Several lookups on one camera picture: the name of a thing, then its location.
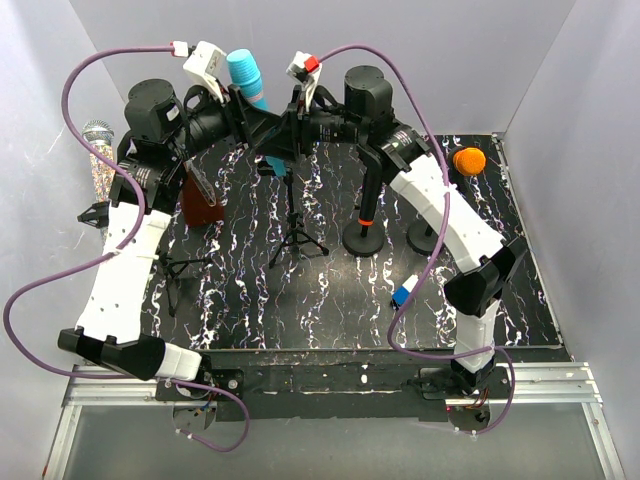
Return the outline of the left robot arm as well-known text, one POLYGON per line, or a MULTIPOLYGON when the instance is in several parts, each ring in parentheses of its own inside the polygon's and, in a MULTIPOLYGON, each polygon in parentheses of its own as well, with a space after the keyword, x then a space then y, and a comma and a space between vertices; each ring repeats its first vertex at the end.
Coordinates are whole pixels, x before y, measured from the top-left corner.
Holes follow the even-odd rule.
POLYGON ((187 179, 186 162, 227 137, 260 146, 279 118, 269 113, 263 93, 239 85, 230 86, 225 103, 202 85, 188 96, 199 100, 195 107, 177 100, 162 79, 131 88, 129 130, 117 148, 120 170, 107 207, 107 259, 75 326, 60 331, 57 346, 140 380, 178 381, 188 398, 200 400, 213 386, 209 362, 141 329, 148 275, 187 179))

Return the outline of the cyan toy microphone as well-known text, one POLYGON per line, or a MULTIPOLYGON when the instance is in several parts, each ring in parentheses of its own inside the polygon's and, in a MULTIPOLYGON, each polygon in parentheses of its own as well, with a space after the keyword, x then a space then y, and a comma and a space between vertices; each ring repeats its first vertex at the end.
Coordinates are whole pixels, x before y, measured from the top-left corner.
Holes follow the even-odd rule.
MULTIPOLYGON (((231 51, 226 56, 231 82, 239 88, 247 84, 261 84, 263 86, 261 72, 250 50, 241 48, 231 51)), ((268 103, 265 99, 265 110, 268 103)))

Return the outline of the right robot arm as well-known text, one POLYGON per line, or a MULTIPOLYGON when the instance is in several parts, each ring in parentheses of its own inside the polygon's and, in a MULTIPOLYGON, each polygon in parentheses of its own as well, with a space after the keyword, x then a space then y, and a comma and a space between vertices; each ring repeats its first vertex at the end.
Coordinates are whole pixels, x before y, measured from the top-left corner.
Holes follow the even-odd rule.
POLYGON ((426 141, 395 117, 393 89, 374 66, 356 66, 344 77, 344 101, 328 108, 331 95, 318 84, 321 64, 315 57, 292 63, 287 73, 300 85, 289 113, 259 147, 282 160, 308 152, 310 144, 351 143, 366 171, 360 216, 343 230, 345 249, 354 256, 378 253, 385 237, 373 224, 383 185, 408 201, 433 230, 411 228, 412 246, 426 241, 426 252, 436 257, 448 249, 459 269, 444 287, 457 314, 456 345, 451 362, 454 389, 475 397, 489 384, 495 365, 495 316, 502 289, 520 264, 525 246, 505 243, 467 203, 448 180, 446 160, 436 141, 426 141))

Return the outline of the black tripod mic stand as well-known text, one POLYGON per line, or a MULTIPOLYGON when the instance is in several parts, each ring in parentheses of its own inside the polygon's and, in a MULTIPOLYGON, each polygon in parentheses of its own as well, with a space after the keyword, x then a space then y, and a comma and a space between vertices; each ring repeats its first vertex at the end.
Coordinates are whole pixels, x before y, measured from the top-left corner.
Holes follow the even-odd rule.
POLYGON ((318 240, 312 238, 305 230, 304 230, 304 222, 302 219, 302 214, 295 209, 294 204, 294 193, 293 193, 293 172, 289 167, 285 168, 285 175, 282 177, 282 181, 287 189, 287 233, 284 236, 284 239, 281 241, 278 246, 275 254, 268 262, 268 268, 272 269, 275 266, 276 261, 278 260, 281 252, 285 248, 291 249, 294 253, 298 253, 300 251, 300 247, 307 244, 315 245, 320 249, 321 254, 323 256, 329 255, 329 249, 322 245, 318 240))

